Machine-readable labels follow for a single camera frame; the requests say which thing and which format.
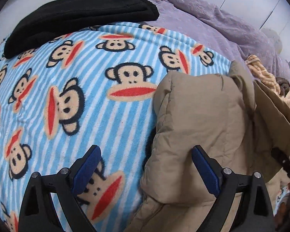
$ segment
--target black fabric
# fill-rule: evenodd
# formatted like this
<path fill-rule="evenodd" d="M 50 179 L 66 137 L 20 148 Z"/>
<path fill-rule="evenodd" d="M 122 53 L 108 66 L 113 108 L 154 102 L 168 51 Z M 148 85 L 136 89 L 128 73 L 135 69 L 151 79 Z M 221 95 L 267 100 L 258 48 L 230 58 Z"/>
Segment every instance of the black fabric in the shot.
<path fill-rule="evenodd" d="M 38 48 L 63 34 L 118 21 L 155 21 L 157 7 L 148 0 L 56 0 L 26 16 L 4 47 L 5 58 Z"/>

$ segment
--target monkey print blanket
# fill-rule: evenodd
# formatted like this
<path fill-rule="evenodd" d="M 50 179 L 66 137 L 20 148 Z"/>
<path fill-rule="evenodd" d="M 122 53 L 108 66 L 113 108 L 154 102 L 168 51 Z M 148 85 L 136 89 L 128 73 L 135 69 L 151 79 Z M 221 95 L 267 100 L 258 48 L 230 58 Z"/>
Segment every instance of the monkey print blanket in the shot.
<path fill-rule="evenodd" d="M 78 196 L 99 232 L 123 231 L 142 201 L 152 97 L 170 70 L 226 75 L 230 61 L 164 28 L 121 22 L 62 35 L 7 60 L 0 45 L 0 217 L 18 230 L 30 175 L 70 167 L 92 144 L 102 159 Z M 69 225 L 56 195 L 65 231 Z"/>

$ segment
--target metal screw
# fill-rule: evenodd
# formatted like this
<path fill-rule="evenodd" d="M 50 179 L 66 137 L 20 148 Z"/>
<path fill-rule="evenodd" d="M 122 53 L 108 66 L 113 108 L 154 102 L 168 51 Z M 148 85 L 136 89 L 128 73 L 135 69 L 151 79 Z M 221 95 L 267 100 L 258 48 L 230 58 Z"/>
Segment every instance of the metal screw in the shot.
<path fill-rule="evenodd" d="M 254 176 L 255 176 L 256 178 L 261 178 L 261 174 L 260 174 L 259 172 L 255 172 L 255 173 L 254 173 Z"/>
<path fill-rule="evenodd" d="M 33 172 L 32 175 L 31 175 L 31 177 L 32 177 L 32 178 L 36 178 L 38 175 L 39 175 L 38 172 Z"/>
<path fill-rule="evenodd" d="M 65 168 L 63 168 L 63 169 L 60 170 L 60 173 L 61 174 L 67 174 L 68 171 L 69 171 L 69 169 L 65 167 Z"/>
<path fill-rule="evenodd" d="M 232 173 L 232 170 L 230 168 L 226 167 L 226 168 L 223 169 L 223 172 L 225 174 L 231 174 Z"/>

